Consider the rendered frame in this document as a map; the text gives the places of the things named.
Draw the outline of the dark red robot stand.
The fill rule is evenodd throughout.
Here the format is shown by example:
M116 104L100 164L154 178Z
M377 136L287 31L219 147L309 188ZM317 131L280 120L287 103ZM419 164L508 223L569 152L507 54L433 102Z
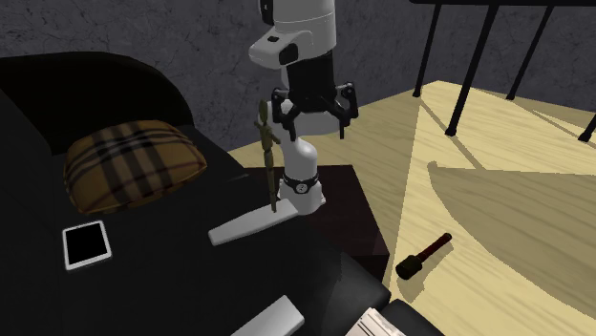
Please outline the dark red robot stand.
M243 243L252 243L269 261L280 263L282 274L301 280L338 276L346 257L349 266L382 281L390 252L354 168L324 165L318 173L325 204Z

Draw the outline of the tan plaid cushion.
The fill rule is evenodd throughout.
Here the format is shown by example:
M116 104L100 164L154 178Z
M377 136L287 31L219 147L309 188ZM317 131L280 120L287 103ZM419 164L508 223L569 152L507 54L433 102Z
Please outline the tan plaid cushion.
M206 169L204 155L181 130L137 120L75 141L66 152L63 182L79 213L110 214L169 195Z

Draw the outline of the black sofa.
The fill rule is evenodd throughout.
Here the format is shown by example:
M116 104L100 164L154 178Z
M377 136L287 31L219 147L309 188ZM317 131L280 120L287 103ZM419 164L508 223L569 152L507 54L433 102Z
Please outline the black sofa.
M126 121L177 127L206 171L103 217L113 255L68 271L62 232L88 221L62 169L78 139ZM266 186L196 130L176 86L106 52L0 58L0 336L232 336L282 296L293 336L346 336L376 308L407 336L442 336L306 219L213 245L209 231L267 204Z

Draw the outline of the white flat bar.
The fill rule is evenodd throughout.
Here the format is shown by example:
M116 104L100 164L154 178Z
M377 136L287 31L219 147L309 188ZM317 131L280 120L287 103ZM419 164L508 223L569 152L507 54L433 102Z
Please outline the white flat bar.
M288 199L278 200L275 207L273 211L270 205L263 206L223 223L211 229L208 238L213 246L217 246L261 232L299 215Z
M291 336L304 323L305 317L283 295L230 336Z

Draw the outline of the dark red bottle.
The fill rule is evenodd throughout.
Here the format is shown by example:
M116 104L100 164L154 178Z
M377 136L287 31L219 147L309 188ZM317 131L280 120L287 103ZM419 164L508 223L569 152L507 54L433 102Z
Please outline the dark red bottle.
M406 257L395 267L397 276L403 280L410 280L423 268L423 263L435 254L438 249L447 244L452 237L450 233L444 233L418 254Z

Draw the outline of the wooden jointed mannequin figure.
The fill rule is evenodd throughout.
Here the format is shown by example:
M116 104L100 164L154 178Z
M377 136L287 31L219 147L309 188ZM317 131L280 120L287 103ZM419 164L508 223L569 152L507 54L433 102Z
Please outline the wooden jointed mannequin figure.
M266 176L268 183L268 192L270 206L273 213L277 212L277 197L275 194L275 177L274 177L274 158L272 154L273 144L280 144L281 140L272 132L268 121L268 107L264 100L259 101L258 120L254 122L255 127L259 130L261 145L264 151L264 163L266 167Z

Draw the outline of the black-legged table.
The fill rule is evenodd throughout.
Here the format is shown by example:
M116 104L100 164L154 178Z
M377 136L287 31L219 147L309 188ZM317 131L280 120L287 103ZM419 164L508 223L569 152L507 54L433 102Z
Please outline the black-legged table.
M428 32L428 37L426 40L423 56L421 59L420 68L418 71L413 97L421 96L423 79L430 57L434 36L436 34L436 26L442 6L487 6L487 12L483 20L482 27L480 29L477 45L474 49L466 75L464 77L464 81L458 96L456 106L452 113L449 125L444 131L444 134L448 137L454 137L457 134L458 123L460 121L468 94L470 92L473 79L476 75L479 62L486 45L486 41L489 37L490 31L492 30L492 26L494 24L496 15L500 7L545 7L539 27L537 28L532 42L530 43L530 46L523 59L523 62L521 63L521 66L515 77L514 83L512 84L508 95L506 96L506 99L510 101L514 100L516 97L517 90L521 85L522 79L530 63L530 60L535 50L537 49L538 43L543 35L543 31L554 9L556 7L596 8L596 0L409 0L409 2L417 5L434 6L431 25Z

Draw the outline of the white tablet with black screen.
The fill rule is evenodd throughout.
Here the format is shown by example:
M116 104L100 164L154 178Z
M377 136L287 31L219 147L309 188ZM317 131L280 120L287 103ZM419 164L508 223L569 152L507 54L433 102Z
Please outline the white tablet with black screen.
M67 272L109 260L113 257L102 220L68 227L61 232L64 266Z

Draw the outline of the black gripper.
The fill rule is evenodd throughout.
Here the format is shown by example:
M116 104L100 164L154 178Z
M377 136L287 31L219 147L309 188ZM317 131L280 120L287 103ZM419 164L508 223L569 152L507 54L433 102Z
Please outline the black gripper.
M339 136L345 138L345 129L359 116L356 90L352 82L336 86L334 82L333 53L328 51L315 58L304 59L286 66L288 90L275 88L271 93L272 118L289 132L291 141L297 138L294 120L298 114L329 111L339 121ZM348 101L344 108L337 100L337 92ZM289 99L291 108L285 114L282 103Z

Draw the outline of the white printed paper booklet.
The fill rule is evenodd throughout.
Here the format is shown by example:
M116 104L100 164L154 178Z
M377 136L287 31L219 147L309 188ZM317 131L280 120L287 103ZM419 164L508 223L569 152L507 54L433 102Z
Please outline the white printed paper booklet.
M384 318L375 308L369 307L345 336L406 336L406 334Z

